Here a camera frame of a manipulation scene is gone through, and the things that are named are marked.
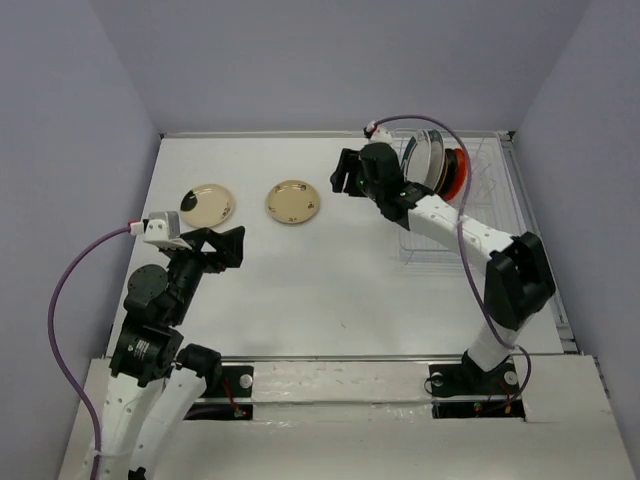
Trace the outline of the yellow black patterned plate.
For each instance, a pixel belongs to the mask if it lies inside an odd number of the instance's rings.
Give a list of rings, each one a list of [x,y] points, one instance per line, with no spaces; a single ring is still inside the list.
[[[457,154],[454,149],[444,150],[444,161],[439,178],[434,187],[434,191],[444,196],[452,187],[458,169]]]

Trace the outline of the orange plate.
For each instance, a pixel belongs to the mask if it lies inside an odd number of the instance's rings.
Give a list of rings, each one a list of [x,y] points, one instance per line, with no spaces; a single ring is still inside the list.
[[[463,190],[467,181],[469,172],[469,158],[468,155],[461,149],[454,149],[457,154],[458,169],[451,189],[442,198],[447,201],[453,201],[455,197]]]

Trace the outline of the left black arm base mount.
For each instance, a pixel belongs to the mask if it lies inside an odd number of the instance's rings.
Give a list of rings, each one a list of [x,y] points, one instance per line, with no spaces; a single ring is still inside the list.
[[[253,365],[224,364],[218,383],[206,388],[185,415],[185,420],[251,421],[253,384]]]

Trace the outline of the cream plate with small motifs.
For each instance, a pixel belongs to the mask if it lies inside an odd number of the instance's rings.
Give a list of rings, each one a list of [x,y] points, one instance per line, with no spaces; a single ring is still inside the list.
[[[267,194],[268,214],[277,222],[298,225],[311,220],[321,206],[318,191],[302,180],[285,180],[276,184]]]

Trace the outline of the white plate teal lettered rim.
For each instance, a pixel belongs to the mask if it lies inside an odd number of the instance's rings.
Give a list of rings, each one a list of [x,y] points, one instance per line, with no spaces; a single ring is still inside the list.
[[[442,135],[438,130],[430,130],[427,132],[431,140],[431,164],[426,183],[423,185],[430,188],[431,190],[434,190],[434,187],[442,170],[444,161],[444,146]]]

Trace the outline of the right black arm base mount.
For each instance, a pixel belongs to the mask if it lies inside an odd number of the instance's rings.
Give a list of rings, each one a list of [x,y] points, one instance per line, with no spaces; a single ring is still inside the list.
[[[516,396],[519,378],[511,362],[492,372],[462,363],[431,364],[423,387],[432,399],[432,416],[437,420],[525,419],[523,402]]]

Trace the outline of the white plate green red rim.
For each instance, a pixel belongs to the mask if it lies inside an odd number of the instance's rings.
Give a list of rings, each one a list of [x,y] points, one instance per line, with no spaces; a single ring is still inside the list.
[[[402,155],[401,169],[408,182],[425,184],[431,164],[431,140],[426,130],[415,131]]]

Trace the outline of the cream plate with black patch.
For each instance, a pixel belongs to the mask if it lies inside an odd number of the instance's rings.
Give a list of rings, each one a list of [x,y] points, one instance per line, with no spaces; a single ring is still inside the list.
[[[231,191],[219,184],[199,185],[181,200],[181,219],[193,228],[212,228],[231,216],[236,201]]]

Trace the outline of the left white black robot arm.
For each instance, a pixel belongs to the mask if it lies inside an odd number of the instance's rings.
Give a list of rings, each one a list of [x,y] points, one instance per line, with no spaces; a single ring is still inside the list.
[[[241,266],[246,230],[181,233],[160,218],[131,224],[169,259],[129,277],[126,311],[109,364],[100,438],[87,451],[81,479],[151,479],[175,427],[200,395],[221,383],[219,352],[183,343],[184,321],[202,277]]]

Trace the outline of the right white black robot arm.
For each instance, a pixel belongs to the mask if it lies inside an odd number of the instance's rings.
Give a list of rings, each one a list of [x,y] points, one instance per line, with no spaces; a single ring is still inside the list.
[[[367,197],[387,220],[460,256],[466,274],[484,275],[484,292],[471,283],[486,326],[465,352],[462,384],[482,392],[497,378],[521,331],[555,294],[556,286],[541,239],[493,229],[448,204],[428,187],[407,181],[395,150],[374,142],[343,149],[330,177],[332,191]]]

